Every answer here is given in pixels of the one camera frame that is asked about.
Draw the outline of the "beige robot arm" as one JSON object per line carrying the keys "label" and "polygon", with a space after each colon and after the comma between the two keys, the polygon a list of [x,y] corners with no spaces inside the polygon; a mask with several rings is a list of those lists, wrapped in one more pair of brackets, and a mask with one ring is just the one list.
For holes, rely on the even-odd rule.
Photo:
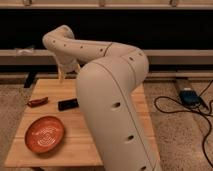
{"label": "beige robot arm", "polygon": [[117,42],[78,40],[66,25],[46,33],[43,45],[54,54],[60,79],[77,73],[77,101],[105,170],[162,171],[131,98],[149,71],[144,52]]}

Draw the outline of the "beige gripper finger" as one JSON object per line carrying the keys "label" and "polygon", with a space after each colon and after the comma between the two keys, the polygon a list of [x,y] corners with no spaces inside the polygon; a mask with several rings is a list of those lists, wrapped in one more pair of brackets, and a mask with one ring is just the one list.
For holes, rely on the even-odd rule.
{"label": "beige gripper finger", "polygon": [[58,67],[58,78],[59,82],[62,83],[66,77],[66,74],[64,73],[63,69],[59,66]]}

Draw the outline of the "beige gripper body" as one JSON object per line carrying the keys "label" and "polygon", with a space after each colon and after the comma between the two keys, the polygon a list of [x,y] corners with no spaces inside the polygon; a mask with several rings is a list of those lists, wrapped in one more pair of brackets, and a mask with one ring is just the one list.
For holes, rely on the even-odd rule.
{"label": "beige gripper body", "polygon": [[60,71],[63,74],[67,74],[71,72],[78,73],[80,70],[80,66],[77,59],[73,58],[72,56],[62,54],[62,53],[57,53],[55,55],[55,60]]}

